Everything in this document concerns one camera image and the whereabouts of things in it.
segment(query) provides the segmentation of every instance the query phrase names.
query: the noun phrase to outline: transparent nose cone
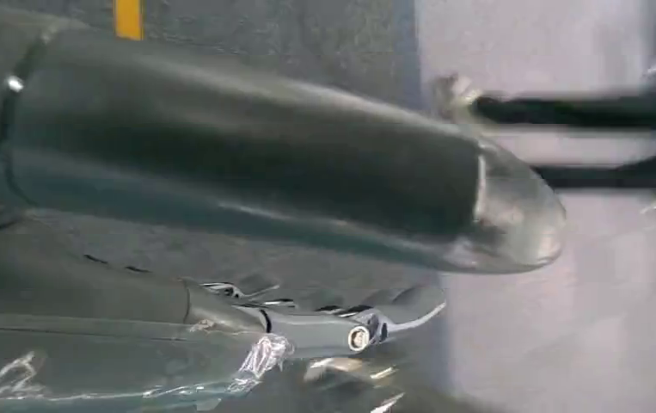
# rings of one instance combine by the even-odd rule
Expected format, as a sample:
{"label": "transparent nose cone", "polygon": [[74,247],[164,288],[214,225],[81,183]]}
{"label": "transparent nose cone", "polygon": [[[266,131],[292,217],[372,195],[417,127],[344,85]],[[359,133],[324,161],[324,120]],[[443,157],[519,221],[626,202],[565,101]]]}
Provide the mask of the transparent nose cone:
{"label": "transparent nose cone", "polygon": [[540,268],[562,249],[566,213],[553,189],[510,152],[481,142],[474,219],[447,260],[474,272]]}

